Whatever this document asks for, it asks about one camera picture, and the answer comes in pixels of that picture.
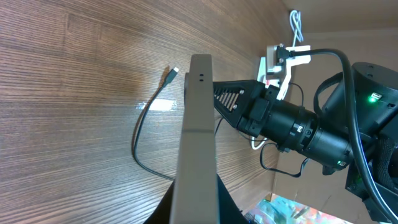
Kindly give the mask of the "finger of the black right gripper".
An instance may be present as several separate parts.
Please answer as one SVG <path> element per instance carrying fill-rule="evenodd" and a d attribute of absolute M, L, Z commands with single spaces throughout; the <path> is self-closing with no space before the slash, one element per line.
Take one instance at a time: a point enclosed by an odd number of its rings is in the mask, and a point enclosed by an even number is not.
<path fill-rule="evenodd" d="M 214 107 L 229 124 L 238 124 L 262 90 L 264 84 L 257 80 L 214 82 Z"/>

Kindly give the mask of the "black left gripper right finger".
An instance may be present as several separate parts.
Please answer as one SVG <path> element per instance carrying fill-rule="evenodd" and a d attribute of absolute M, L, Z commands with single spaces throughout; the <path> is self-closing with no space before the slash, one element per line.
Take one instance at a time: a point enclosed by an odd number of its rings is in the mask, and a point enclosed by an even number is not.
<path fill-rule="evenodd" d="M 218 181 L 218 201 L 221 224 L 248 224 L 238 206 L 235 204 L 232 196 L 217 175 Z"/>

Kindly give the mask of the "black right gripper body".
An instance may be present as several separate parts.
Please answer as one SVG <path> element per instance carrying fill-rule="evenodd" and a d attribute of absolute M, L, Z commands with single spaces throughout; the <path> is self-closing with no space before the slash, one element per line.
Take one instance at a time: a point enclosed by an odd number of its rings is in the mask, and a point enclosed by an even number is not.
<path fill-rule="evenodd" d="M 314 112 L 276 98 L 279 88 L 270 86 L 249 101 L 237 129 L 250 136 L 262 135 L 320 163 L 332 174 L 353 160 L 348 135 L 340 132 Z"/>

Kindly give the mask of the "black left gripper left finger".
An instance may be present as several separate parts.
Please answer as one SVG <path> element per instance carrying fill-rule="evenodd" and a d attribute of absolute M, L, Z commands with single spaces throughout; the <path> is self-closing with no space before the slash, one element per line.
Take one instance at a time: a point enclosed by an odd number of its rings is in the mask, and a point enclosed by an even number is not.
<path fill-rule="evenodd" d="M 144 224 L 169 224 L 174 193 L 174 183 L 175 182 L 173 181 L 156 209 L 144 222 Z"/>

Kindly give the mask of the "blue Samsung Galaxy smartphone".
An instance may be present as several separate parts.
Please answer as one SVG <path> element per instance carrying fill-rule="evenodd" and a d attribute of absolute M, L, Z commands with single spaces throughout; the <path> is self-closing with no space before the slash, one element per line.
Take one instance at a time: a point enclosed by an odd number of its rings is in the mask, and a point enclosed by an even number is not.
<path fill-rule="evenodd" d="M 212 65 L 210 54 L 192 55 L 185 75 L 185 109 L 170 223 L 219 222 Z"/>

